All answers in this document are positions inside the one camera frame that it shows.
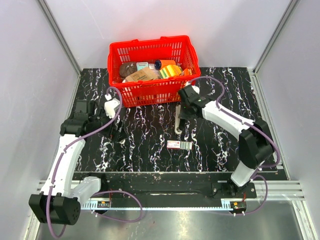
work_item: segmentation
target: black marble table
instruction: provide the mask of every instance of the black marble table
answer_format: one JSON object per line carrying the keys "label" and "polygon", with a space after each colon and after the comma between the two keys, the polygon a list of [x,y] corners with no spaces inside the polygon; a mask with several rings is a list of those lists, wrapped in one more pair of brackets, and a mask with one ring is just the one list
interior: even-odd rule
{"label": "black marble table", "polygon": [[[202,67],[202,76],[222,81],[222,104],[243,117],[260,118],[249,73],[244,67]],[[218,97],[221,87],[209,79],[196,83],[201,95]],[[84,69],[77,100],[95,100],[100,106],[109,86],[105,68]],[[123,109],[128,138],[113,143],[96,134],[87,139],[76,172],[226,172],[238,165],[238,142],[223,128],[204,119],[191,120],[181,135],[175,134],[174,114],[178,102]],[[192,150],[167,149],[168,140],[193,143]]]}

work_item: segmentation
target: gray floor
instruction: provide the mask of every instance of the gray floor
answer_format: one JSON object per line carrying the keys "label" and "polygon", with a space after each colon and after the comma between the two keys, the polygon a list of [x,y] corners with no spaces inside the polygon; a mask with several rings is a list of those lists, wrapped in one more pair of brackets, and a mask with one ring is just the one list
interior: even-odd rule
{"label": "gray floor", "polygon": [[[250,202],[250,209],[257,202]],[[133,219],[133,211],[111,211],[109,216]],[[55,228],[57,233],[61,226]],[[41,224],[38,240],[51,240]],[[204,211],[149,211],[137,223],[120,223],[88,212],[67,226],[62,240],[302,240],[294,209],[289,202],[267,202],[257,213],[232,217]]]}

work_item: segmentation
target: cylindrical container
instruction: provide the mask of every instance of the cylindrical container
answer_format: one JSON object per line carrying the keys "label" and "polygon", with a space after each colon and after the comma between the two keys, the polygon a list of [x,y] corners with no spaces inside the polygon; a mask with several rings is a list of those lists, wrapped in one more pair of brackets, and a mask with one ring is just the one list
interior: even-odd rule
{"label": "cylindrical container", "polygon": [[176,65],[176,61],[175,60],[155,60],[154,62],[154,67],[157,70],[160,70],[168,65]]}

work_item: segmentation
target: red basket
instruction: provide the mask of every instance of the red basket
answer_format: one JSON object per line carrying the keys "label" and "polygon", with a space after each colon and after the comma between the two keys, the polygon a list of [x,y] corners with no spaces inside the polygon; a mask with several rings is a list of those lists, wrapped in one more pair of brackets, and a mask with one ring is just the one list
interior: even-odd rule
{"label": "red basket", "polygon": [[[121,64],[126,62],[149,62],[175,60],[182,69],[191,69],[190,76],[175,76],[168,79],[126,82],[119,75]],[[180,101],[178,91],[185,83],[201,75],[198,57],[188,36],[161,37],[147,41],[123,41],[110,44],[107,60],[109,84],[119,89],[125,107],[160,104]]]}

